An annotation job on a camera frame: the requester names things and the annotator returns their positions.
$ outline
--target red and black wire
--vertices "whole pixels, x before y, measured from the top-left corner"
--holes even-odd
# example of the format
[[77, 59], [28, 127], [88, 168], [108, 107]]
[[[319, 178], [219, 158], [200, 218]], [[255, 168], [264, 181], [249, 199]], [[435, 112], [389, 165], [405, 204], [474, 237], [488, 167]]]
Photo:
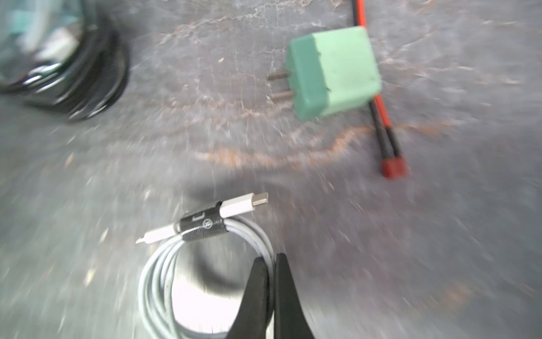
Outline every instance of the red and black wire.
[[[352, 7], [354, 9], [354, 25], [367, 27], [367, 21], [365, 18], [365, 2], [364, 0], [352, 0]], [[369, 109], [371, 110], [371, 117], [373, 124], [375, 125], [376, 138], [382, 154], [382, 174], [388, 179], [397, 179], [408, 175], [408, 168], [399, 141], [393, 131], [390, 117], [384, 105], [384, 100], [380, 94], [373, 98], [369, 102]], [[384, 137], [384, 131], [379, 120], [379, 116], [384, 123], [384, 128], [390, 141], [391, 148], [393, 150], [393, 156], [388, 150], [386, 138]]]

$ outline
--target green power adapter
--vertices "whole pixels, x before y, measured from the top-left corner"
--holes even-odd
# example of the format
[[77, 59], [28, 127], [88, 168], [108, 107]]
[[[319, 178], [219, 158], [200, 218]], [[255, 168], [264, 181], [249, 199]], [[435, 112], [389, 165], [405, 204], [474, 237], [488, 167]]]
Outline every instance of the green power adapter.
[[300, 120], [364, 106], [382, 90], [369, 35], [360, 26], [291, 40], [286, 72], [276, 75], [288, 77], [291, 92], [273, 98], [292, 97]]

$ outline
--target coiled cable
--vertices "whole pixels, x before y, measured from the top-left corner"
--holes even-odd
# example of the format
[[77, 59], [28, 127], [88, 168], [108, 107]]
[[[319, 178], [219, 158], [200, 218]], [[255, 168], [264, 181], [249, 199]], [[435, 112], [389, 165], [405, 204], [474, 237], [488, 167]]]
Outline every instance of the coiled cable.
[[[226, 230], [242, 237], [261, 256], [269, 275], [267, 323], [274, 303], [273, 248], [265, 232], [253, 221], [241, 216], [224, 219]], [[138, 307], [143, 324], [153, 339], [224, 339], [227, 332], [201, 333], [192, 331], [175, 320], [171, 299], [175, 263], [185, 244], [180, 234], [165, 240], [151, 255], [139, 278]]]

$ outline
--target gray stone surface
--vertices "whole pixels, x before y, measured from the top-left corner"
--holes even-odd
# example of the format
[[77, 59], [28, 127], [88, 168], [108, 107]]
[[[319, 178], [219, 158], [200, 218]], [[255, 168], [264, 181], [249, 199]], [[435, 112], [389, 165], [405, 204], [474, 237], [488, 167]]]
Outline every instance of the gray stone surface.
[[[302, 123], [268, 101], [288, 41], [351, 25], [349, 2], [112, 10], [132, 50], [114, 107], [70, 125], [2, 99], [0, 338], [148, 338], [136, 286], [153, 248], [135, 239], [264, 190], [252, 217], [287, 253], [317, 339], [540, 338], [539, 0], [368, 1], [412, 172], [393, 182], [366, 108]], [[227, 328], [253, 257], [230, 235], [183, 248], [179, 281], [212, 300], [177, 305], [181, 321]]]

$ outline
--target red wire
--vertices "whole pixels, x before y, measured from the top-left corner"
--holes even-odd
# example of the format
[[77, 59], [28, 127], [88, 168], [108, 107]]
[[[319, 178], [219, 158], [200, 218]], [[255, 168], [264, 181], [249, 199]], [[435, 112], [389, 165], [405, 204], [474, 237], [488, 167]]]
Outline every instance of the red wire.
[[358, 5], [358, 12], [356, 13], [358, 16], [358, 25], [367, 27], [367, 21], [365, 19], [365, 0], [356, 0], [356, 4]]
[[[356, 13], [358, 23], [362, 27], [367, 27], [367, 20], [365, 18], [365, 0], [356, 0], [356, 5], [358, 7], [358, 11]], [[382, 96], [380, 94], [375, 97], [375, 102], [376, 106], [378, 107], [378, 111], [380, 112], [380, 117], [382, 118], [384, 126], [391, 127], [391, 120], [388, 116], [386, 105], [384, 105], [384, 100], [382, 99]]]

